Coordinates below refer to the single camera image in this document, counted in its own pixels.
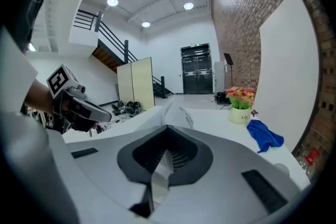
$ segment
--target white countertop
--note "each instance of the white countertop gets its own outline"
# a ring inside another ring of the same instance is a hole
[[[151,123],[158,121],[158,119],[155,118],[157,118],[161,108],[161,106],[157,105],[152,109],[142,112],[138,116],[124,123],[118,124],[115,127],[94,137],[89,137],[83,132],[81,132],[82,135],[80,135],[80,132],[76,134],[67,132],[63,135],[63,138],[66,143],[72,143],[128,134],[138,130],[139,128],[144,129],[146,127],[151,127]],[[251,137],[248,130],[246,129],[246,126],[234,124],[229,121],[229,110],[186,110],[193,118],[195,130],[240,143],[254,151],[256,154],[259,154],[262,158],[272,164],[284,164],[289,169],[290,178],[301,190],[310,185],[310,181],[305,172],[302,170],[294,156],[289,152],[285,145],[281,147],[270,147],[267,152],[257,153],[259,151],[257,142]]]
[[[228,119],[229,110],[186,110],[193,117],[195,130],[242,144],[272,164],[286,165],[290,178],[301,190],[310,185],[305,172],[285,145],[270,147],[267,152],[257,153],[260,150],[257,141],[251,137],[244,125],[234,124]]]

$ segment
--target red object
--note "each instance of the red object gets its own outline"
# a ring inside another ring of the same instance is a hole
[[[313,148],[307,156],[304,156],[304,158],[307,161],[307,164],[312,166],[320,155],[321,153],[316,148]]]

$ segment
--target ceiling light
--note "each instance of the ceiling light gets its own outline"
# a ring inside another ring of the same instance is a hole
[[[107,4],[111,7],[115,7],[118,4],[118,0],[107,0]]]
[[[36,49],[34,48],[33,44],[31,44],[31,43],[29,43],[28,49],[31,50],[31,51],[36,51]]]
[[[143,27],[149,27],[151,25],[151,23],[149,23],[149,22],[143,22],[142,23],[142,26]]]
[[[184,4],[185,9],[192,9],[194,7],[194,4],[191,2],[187,2]]]

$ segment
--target blue cloth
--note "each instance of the blue cloth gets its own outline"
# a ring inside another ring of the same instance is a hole
[[[274,132],[268,130],[268,127],[261,121],[251,120],[247,125],[247,130],[258,143],[260,148],[258,153],[268,151],[270,146],[280,147],[283,145],[284,138],[281,135],[275,134]]]

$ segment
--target double door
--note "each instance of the double door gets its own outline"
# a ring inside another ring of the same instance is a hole
[[[182,58],[185,94],[212,93],[212,68],[210,55]]]

